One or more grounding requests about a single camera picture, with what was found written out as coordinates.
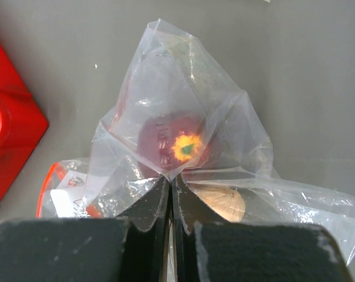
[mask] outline gray surface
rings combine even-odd
[[[159,17],[199,37],[248,91],[282,178],[355,195],[355,0],[0,0],[0,40],[50,120],[0,221],[33,217],[49,166],[89,154]]]

